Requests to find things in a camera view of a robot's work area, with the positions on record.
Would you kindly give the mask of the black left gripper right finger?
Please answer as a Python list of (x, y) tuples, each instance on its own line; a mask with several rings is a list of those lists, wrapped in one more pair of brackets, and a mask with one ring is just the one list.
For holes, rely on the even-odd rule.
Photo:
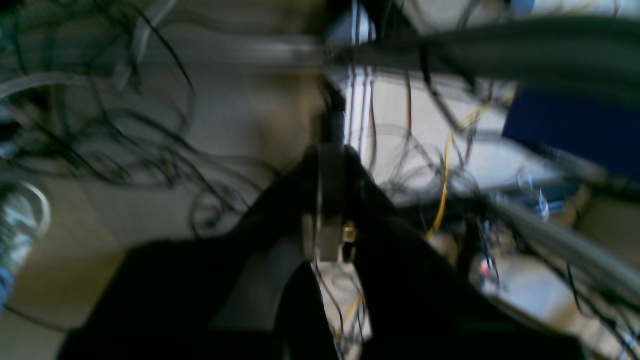
[(350, 146), (340, 150), (353, 264), (371, 337), (362, 360), (583, 360), (572, 335), (501, 309), (423, 240), (375, 185)]

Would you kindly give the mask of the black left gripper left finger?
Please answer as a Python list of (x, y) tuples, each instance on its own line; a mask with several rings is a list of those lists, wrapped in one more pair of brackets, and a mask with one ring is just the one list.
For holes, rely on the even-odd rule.
[(301, 217), (318, 177), (309, 149), (235, 227), (128, 251), (58, 360), (331, 360), (333, 337)]

